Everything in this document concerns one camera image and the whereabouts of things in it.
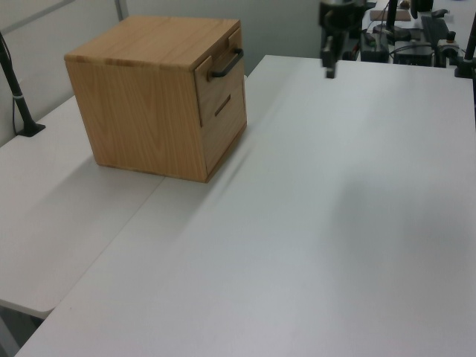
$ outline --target drawer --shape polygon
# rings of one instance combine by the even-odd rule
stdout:
[[[226,104],[230,93],[242,85],[245,66],[242,59],[224,76],[212,77],[212,72],[222,71],[227,65],[239,58],[236,54],[241,48],[241,30],[238,29],[228,38],[228,45],[218,57],[209,56],[195,70],[195,85],[199,102],[200,125],[206,126]]]
[[[225,99],[217,115],[202,127],[203,151],[210,174],[238,133],[246,126],[245,92],[241,83]]]
[[[246,125],[241,30],[236,30],[222,54],[209,56],[195,70],[200,125],[207,172]]]

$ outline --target drawer handle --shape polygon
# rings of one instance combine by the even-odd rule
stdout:
[[[225,67],[225,69],[223,71],[220,71],[220,72],[212,71],[211,72],[211,76],[213,78],[222,78],[222,77],[226,76],[228,73],[230,73],[230,71],[233,69],[233,67],[239,62],[239,60],[243,58],[243,54],[244,54],[243,49],[235,48],[234,53],[236,54],[236,56]]]

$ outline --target white desk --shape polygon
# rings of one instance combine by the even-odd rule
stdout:
[[[474,356],[472,83],[266,57],[246,90],[219,176],[166,178],[18,357]]]
[[[0,148],[0,306],[45,318],[163,179],[99,167],[71,98]]]

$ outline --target electronic equipment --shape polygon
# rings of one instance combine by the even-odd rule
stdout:
[[[396,9],[398,7],[398,0],[390,0],[388,2],[387,21],[385,25],[377,25],[373,28],[373,33],[383,33],[387,36],[387,41],[390,44],[396,41],[410,41],[411,33],[409,30],[395,26]]]
[[[473,20],[471,33],[469,34],[468,47],[466,47],[466,53],[464,57],[458,57],[457,67],[454,70],[455,77],[460,78],[472,78],[475,79],[476,62],[473,58],[475,56],[476,48],[476,14]]]
[[[360,46],[362,62],[388,62],[388,44],[385,35],[363,33]]]
[[[341,58],[349,32],[360,28],[366,0],[322,0],[319,4],[319,25],[325,31],[325,46],[321,51],[326,77],[335,77],[335,65]]]
[[[431,47],[436,49],[438,41],[446,39],[448,36],[448,26],[443,19],[435,19],[430,16],[422,16],[423,33]]]
[[[414,19],[418,19],[418,12],[431,11],[433,8],[433,0],[411,0],[410,13]]]
[[[397,65],[421,65],[431,67],[433,50],[429,43],[395,42],[393,63]]]

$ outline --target wooden drawer cabinet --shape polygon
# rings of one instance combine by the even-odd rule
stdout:
[[[238,20],[131,16],[65,62],[99,165],[206,182],[246,128]]]

